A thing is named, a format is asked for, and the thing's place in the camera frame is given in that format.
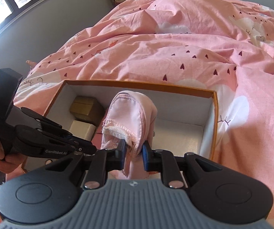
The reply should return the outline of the person's left hand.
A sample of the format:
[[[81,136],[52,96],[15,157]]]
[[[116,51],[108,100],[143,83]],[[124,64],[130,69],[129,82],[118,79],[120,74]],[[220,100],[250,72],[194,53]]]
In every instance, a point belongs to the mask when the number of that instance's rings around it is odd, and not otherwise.
[[[0,142],[0,171],[5,174],[12,173],[25,160],[26,156],[21,153],[5,155],[3,146]]]

